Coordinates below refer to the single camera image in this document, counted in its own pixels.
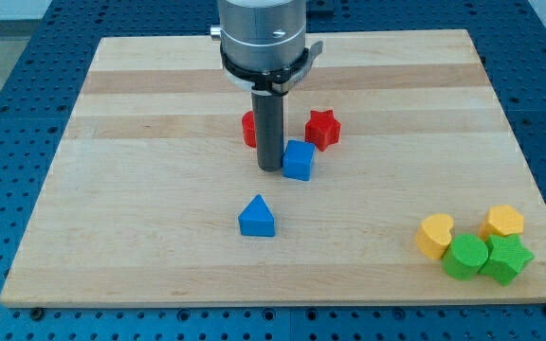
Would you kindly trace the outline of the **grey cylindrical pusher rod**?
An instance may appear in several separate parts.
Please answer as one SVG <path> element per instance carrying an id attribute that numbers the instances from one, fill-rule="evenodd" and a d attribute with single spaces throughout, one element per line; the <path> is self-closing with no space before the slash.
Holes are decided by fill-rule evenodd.
<path id="1" fill-rule="evenodd" d="M 283 97 L 251 95 L 258 166 L 263 171 L 282 167 Z"/>

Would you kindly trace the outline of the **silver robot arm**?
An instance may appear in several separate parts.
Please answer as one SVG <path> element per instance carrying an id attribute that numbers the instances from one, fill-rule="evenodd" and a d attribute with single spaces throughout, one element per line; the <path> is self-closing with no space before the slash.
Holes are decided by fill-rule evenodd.
<path id="1" fill-rule="evenodd" d="M 229 78 L 251 93 L 258 166 L 282 167 L 283 97 L 311 62 L 304 0 L 218 0 L 220 53 Z"/>

